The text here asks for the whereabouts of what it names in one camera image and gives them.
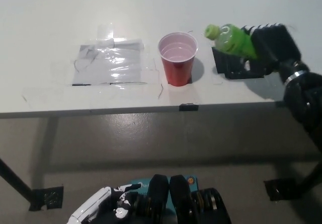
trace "table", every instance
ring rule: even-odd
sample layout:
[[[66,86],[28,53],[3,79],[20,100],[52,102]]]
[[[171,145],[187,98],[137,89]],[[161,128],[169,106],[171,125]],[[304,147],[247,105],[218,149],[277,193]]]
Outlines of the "table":
[[[199,109],[221,104],[282,100],[277,75],[228,81],[214,73],[210,43],[202,36],[210,24],[284,23],[312,71],[322,73],[319,52],[322,0],[0,0],[0,117],[39,117]],[[141,38],[150,48],[160,84],[72,87],[71,60],[79,46],[95,39],[99,25],[113,23],[117,37]],[[165,34],[191,32],[199,42],[193,84],[166,82],[157,54]]]

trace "plastic sheet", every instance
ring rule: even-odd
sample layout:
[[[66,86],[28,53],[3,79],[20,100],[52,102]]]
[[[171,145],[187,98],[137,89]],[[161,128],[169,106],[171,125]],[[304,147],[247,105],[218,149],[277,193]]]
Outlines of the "plastic sheet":
[[[158,83],[153,59],[141,39],[109,38],[114,36],[105,27],[98,37],[82,45],[74,61],[74,86],[101,84]]]

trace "red cup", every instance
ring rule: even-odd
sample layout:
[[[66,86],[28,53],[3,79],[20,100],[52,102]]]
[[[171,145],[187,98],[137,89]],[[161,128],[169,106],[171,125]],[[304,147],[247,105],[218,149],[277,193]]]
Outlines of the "red cup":
[[[198,51],[197,40],[188,33],[171,33],[160,40],[158,49],[168,83],[176,87],[188,84]]]

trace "robotic hand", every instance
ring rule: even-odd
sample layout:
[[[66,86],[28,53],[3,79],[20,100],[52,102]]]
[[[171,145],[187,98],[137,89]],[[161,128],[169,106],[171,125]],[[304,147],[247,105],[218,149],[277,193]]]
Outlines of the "robotic hand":
[[[322,76],[310,72],[282,24],[245,26],[265,74],[278,72],[285,85],[284,102],[322,152]]]
[[[146,195],[128,192],[141,184],[117,189],[105,187],[75,211],[68,224],[161,224],[166,213],[168,194],[175,207],[178,224],[231,224],[218,191],[213,188],[191,192],[182,175],[154,175]]]
[[[137,195],[137,192],[129,191],[141,186],[138,183],[100,189],[71,215],[67,224],[88,224],[105,212],[113,212],[115,220],[128,219]]]

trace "cup rim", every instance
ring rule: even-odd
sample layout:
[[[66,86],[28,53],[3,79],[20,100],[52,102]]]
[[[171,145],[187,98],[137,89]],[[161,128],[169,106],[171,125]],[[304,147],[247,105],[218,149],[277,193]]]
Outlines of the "cup rim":
[[[184,60],[184,61],[182,61],[182,60],[169,60],[169,59],[167,59],[167,58],[163,57],[163,55],[161,54],[161,51],[160,51],[160,43],[161,43],[161,41],[162,41],[162,40],[164,40],[166,37],[168,37],[168,36],[170,36],[170,35],[173,35],[173,34],[185,34],[185,35],[187,35],[187,36],[191,37],[191,38],[195,41],[197,48],[196,48],[196,51],[195,51],[195,53],[193,54],[193,56],[191,56],[189,59],[186,59],[186,60]],[[192,36],[191,34],[186,33],[186,32],[173,32],[173,33],[170,33],[170,34],[166,34],[165,36],[163,36],[163,37],[159,40],[158,45],[157,45],[157,50],[158,50],[159,55],[161,56],[161,58],[162,58],[162,59],[165,59],[166,61],[172,62],[172,63],[183,63],[183,62],[186,62],[186,61],[188,61],[188,60],[190,60],[190,59],[194,58],[194,57],[196,56],[197,52],[198,52],[198,48],[199,48],[199,45],[198,45],[198,41],[197,41],[197,39],[196,39],[194,36]]]

